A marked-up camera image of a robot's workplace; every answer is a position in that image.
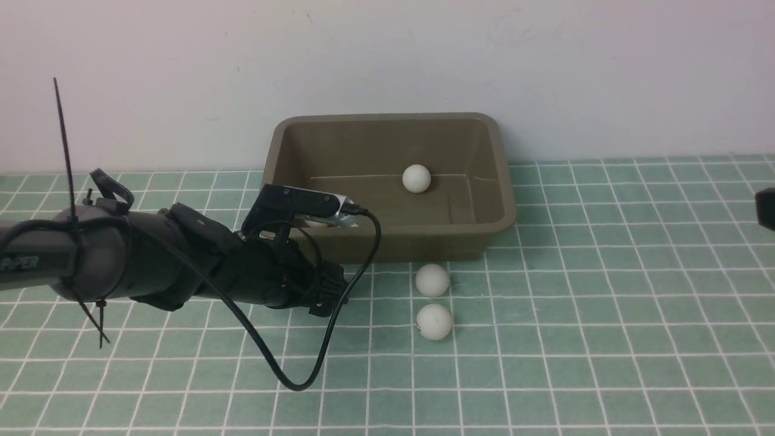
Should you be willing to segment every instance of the plastic tray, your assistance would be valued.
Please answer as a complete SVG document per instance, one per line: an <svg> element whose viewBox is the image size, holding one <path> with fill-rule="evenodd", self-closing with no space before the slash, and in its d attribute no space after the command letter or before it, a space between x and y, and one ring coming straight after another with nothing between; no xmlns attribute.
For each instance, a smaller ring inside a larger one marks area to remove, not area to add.
<svg viewBox="0 0 775 436"><path fill-rule="evenodd" d="M432 175L421 194L401 182L412 164ZM383 228L376 261L479 258L516 221L498 125L480 113L286 119L274 131L264 181L342 194L371 210ZM325 258L346 264L364 260L374 235L367 219L306 230Z"/></svg>

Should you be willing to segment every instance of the white wall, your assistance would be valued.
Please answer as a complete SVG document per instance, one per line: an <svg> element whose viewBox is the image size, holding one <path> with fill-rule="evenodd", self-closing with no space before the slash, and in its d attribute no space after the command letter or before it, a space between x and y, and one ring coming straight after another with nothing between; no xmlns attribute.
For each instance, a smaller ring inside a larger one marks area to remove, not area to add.
<svg viewBox="0 0 775 436"><path fill-rule="evenodd" d="M0 172L260 168L303 114L480 111L511 158L775 151L773 0L2 0Z"/></svg>

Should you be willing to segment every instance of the black object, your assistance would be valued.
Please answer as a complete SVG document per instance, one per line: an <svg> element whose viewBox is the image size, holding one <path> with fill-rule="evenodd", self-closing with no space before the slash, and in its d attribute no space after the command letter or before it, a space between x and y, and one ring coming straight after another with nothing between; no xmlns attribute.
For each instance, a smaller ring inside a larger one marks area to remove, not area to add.
<svg viewBox="0 0 775 436"><path fill-rule="evenodd" d="M775 231L775 188L756 193L756 217L759 224Z"/></svg>
<svg viewBox="0 0 775 436"><path fill-rule="evenodd" d="M192 296L218 298L234 313L286 387L299 391L311 386L322 368L339 312L379 248L377 217L342 196L265 185L250 220L240 232L232 233L180 203L156 214L130 212L132 193L100 169L91 177L103 198L93 201L89 190L82 206L76 206L56 79L54 87L71 207L52 220L0 221L0 290L50 285L63 298L78 302L97 327L101 346L103 339L108 340L102 330L106 300L128 297L173 311ZM314 265L298 243L288 238L290 229L298 227L293 223L297 215L342 223L362 215L372 221L374 246L349 282L340 265L322 258L317 243L303 229L299 230L315 251ZM265 236L264 230L273 233ZM235 301L274 309L303 306L313 315L329 317L307 380L293 383L283 373ZM98 307L99 322L86 303Z"/></svg>

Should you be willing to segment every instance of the white ball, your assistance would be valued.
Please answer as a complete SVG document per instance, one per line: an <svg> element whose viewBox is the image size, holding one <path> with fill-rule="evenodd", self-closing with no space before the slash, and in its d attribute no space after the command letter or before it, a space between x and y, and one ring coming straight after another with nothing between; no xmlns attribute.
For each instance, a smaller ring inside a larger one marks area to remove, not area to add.
<svg viewBox="0 0 775 436"><path fill-rule="evenodd" d="M417 271L415 287L424 296L441 296L450 287L449 276L441 266L427 264Z"/></svg>
<svg viewBox="0 0 775 436"><path fill-rule="evenodd" d="M417 328L425 339L438 341L452 330L452 314L440 304L429 304L417 312Z"/></svg>
<svg viewBox="0 0 775 436"><path fill-rule="evenodd" d="M428 168L415 164L404 170L401 181L407 191L419 194L431 185L431 173Z"/></svg>

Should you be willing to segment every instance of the green tile floor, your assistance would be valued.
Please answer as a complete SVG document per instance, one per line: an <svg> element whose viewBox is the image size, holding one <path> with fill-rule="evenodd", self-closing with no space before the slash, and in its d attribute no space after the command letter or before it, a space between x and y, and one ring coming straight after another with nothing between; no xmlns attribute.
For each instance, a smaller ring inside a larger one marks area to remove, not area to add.
<svg viewBox="0 0 775 436"><path fill-rule="evenodd" d="M107 308L114 346L46 289L0 293L0 436L774 436L775 233L753 193L775 155L511 166L519 225L451 262L448 340L412 318L417 264L375 265L305 393L278 384L220 303ZM121 174L140 210L237 227L260 171ZM77 176L81 192L89 186ZM0 218L50 217L63 176L0 177ZM324 320L250 307L287 371Z"/></svg>

